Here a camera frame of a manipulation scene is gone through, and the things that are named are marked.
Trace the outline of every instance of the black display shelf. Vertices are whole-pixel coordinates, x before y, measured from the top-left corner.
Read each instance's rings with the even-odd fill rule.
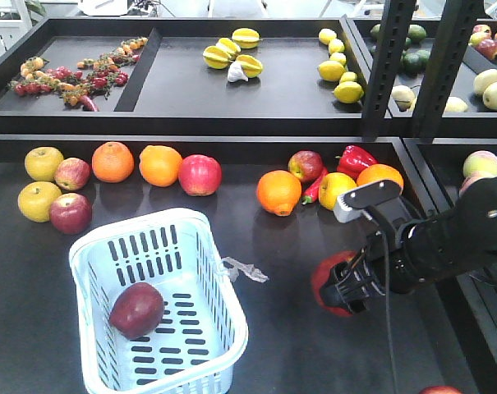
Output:
[[[489,150],[497,155],[497,139],[435,138],[432,143],[420,139],[403,141],[440,212],[450,209],[458,200],[465,158],[477,150]],[[497,392],[497,263],[481,269],[476,275],[459,276],[450,281],[449,286],[461,289],[467,300],[466,305],[457,303],[455,298],[448,302],[448,291],[441,289],[446,309],[455,327],[459,328],[457,333],[462,348],[477,379],[484,387],[493,385],[492,391],[488,392]],[[469,329],[466,322],[476,322],[477,329]],[[483,337],[485,349],[473,349],[473,337]]]
[[[225,70],[206,66],[202,53],[239,27],[263,41],[243,50],[264,65],[249,82],[229,84]],[[0,133],[141,135],[360,135],[362,105],[341,104],[317,66],[328,60],[317,34],[329,27],[345,43],[347,67],[366,91],[369,70],[347,20],[210,20],[48,18],[0,59]],[[67,66],[114,50],[123,39],[146,36],[140,61],[123,88],[94,101],[100,112],[66,107],[54,95],[18,97],[6,89],[21,63],[38,55],[47,68]]]
[[[403,174],[404,195],[424,215],[435,213],[402,141],[355,137],[191,137],[122,135],[0,135],[0,392],[84,392],[77,333],[75,286],[67,253],[78,236],[50,223],[23,218],[19,191],[31,179],[25,153],[56,146],[66,157],[90,160],[106,140],[126,143],[135,157],[147,144],[168,144],[183,156],[202,153],[223,166],[223,184],[209,197],[185,195],[178,184],[149,186],[138,169],[120,184],[93,177],[81,191],[94,205],[90,229],[172,207],[193,208],[210,220],[222,256],[253,263],[269,276],[255,283],[239,277],[234,288],[246,313],[248,347],[235,363],[231,394],[247,392],[393,392],[385,323],[385,300],[370,310],[338,318],[318,307],[309,276],[339,250],[360,248],[370,224],[347,224],[318,204],[299,205],[279,218],[257,202],[262,174],[286,168],[300,149],[318,151],[330,171],[334,156],[359,144]],[[434,286],[392,295],[394,354],[400,392],[448,384],[478,389]]]
[[[348,20],[348,22],[358,45],[360,45],[363,57],[369,68],[371,68],[373,57],[369,49],[375,42],[370,36],[370,29],[375,24],[380,23],[380,20],[356,18]],[[486,22],[489,23],[488,20],[478,20],[477,23]],[[427,38],[419,44],[411,45],[407,52],[412,53],[421,48],[430,51],[433,45],[435,45],[435,36],[440,20],[415,19],[412,23],[424,27],[427,32]],[[439,123],[439,129],[431,133],[433,136],[447,138],[497,138],[497,112],[486,108],[481,98],[474,95],[472,88],[476,75],[491,67],[491,63],[476,52],[475,49],[467,48],[450,94],[451,96],[461,98],[467,104],[467,111],[444,112]],[[417,96],[424,74],[425,72],[420,72],[412,76],[408,75],[405,71],[400,71],[394,85],[406,85],[414,88]],[[391,98],[389,101],[389,114],[392,117],[392,121],[389,123],[391,131],[388,134],[410,136],[413,112],[400,111]]]

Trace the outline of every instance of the orange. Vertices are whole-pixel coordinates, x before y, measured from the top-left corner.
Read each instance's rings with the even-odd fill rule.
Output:
[[[118,183],[133,172],[135,161],[129,148],[121,142],[106,142],[93,153],[91,167],[102,182]]]
[[[301,182],[284,170],[267,172],[257,184],[257,199],[265,211],[288,216],[301,198]]]
[[[174,148],[148,145],[140,152],[139,170],[146,182],[166,187],[178,178],[182,156]]]
[[[376,181],[382,181],[383,179],[390,179],[400,185],[403,190],[403,176],[399,171],[386,164],[372,164],[365,170],[360,172],[360,175],[356,179],[356,184],[358,186],[366,185],[367,183],[372,183]]]

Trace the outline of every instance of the yellow apple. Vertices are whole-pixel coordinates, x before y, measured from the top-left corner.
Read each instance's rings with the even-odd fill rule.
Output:
[[[356,182],[347,174],[331,172],[321,181],[319,192],[320,204],[329,210],[333,210],[338,196],[355,187],[357,187]]]

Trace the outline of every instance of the white plastic basket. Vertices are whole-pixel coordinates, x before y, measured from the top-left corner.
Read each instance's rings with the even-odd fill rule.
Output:
[[[173,208],[99,227],[71,247],[82,373],[90,393],[225,393],[248,340],[205,215]],[[134,282],[163,295],[163,322],[127,340],[108,324]]]

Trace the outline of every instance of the avocado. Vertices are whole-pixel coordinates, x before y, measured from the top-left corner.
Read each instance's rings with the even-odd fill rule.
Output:
[[[420,57],[421,68],[425,70],[427,67],[427,62],[429,61],[430,52],[426,49],[420,49],[419,51],[416,51],[416,55]]]
[[[372,29],[370,29],[370,36],[374,41],[378,40],[378,36],[380,35],[380,27],[381,25],[378,23],[377,25],[372,26]]]
[[[408,75],[415,76],[422,70],[421,59],[415,53],[408,53],[403,57],[403,70]]]
[[[409,25],[407,37],[411,39],[413,43],[418,44],[427,37],[427,32],[420,25]]]

